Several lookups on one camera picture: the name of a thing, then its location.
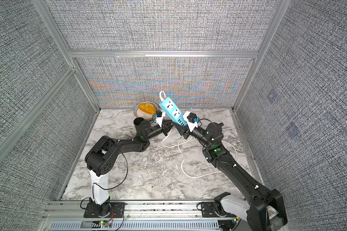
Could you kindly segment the teal power strip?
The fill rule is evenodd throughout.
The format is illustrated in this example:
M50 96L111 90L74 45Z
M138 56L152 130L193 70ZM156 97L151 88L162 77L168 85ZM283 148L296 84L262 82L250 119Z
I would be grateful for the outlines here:
M159 106L174 123L184 127L188 125L184 120L183 113L170 97L161 98Z

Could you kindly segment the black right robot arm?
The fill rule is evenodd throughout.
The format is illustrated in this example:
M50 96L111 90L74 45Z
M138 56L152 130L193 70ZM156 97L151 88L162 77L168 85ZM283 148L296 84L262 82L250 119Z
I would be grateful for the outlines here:
M281 193L270 190L244 170L224 147L223 123L210 123L206 129L175 124L184 138L192 136L203 146L206 160L224 173L245 198L241 202L228 192L215 198L216 212L224 216L232 214L245 219L253 231L277 231L287 224L288 218Z

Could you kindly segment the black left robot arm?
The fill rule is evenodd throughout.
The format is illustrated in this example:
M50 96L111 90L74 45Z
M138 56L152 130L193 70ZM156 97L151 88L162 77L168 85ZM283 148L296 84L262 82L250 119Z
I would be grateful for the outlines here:
M109 190L115 187L109 187L109 172L120 155L126 158L126 153L145 151L150 145L151 138L160 134L167 136L174 125L168 119L164 119L161 125L153 125L149 120L139 117L134 120L134 126L136 135L133 138L113 139L102 136L86 155L85 162L92 182L92 196L84 208L85 218L122 217L122 213L115 209L124 209L124 203L113 206L110 202Z

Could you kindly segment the orange food piece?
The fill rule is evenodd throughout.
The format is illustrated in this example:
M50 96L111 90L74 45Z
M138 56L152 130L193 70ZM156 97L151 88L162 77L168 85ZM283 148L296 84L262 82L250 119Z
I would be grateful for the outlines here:
M152 103L141 103L138 105L138 109L150 115L155 114L157 111L156 107Z

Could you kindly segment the patterned white bowl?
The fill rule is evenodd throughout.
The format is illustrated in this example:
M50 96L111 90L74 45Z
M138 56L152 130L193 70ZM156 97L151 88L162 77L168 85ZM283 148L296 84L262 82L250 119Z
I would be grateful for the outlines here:
M159 106L153 102L142 102L134 108L135 117L152 120L153 115L159 109Z

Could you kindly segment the black cup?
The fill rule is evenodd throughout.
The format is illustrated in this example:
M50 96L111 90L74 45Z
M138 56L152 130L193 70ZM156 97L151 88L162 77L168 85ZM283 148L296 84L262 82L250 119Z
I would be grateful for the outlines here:
M144 136L144 121L145 119L142 117L138 117L134 120L134 126L136 129L136 136Z

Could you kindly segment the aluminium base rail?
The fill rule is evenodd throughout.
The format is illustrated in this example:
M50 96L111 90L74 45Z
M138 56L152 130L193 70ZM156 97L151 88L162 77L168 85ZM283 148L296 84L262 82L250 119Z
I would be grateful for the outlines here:
M213 200L112 200L98 216L88 200L49 202L39 231L248 231L243 217L219 216Z

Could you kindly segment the aluminium enclosure frame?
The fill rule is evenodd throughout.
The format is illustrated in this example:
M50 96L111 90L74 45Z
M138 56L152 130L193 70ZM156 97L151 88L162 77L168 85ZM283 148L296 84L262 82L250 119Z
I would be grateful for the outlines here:
M41 213L99 188L84 160L132 140L133 109L160 92L252 173L238 105L280 1L0 1L0 208Z

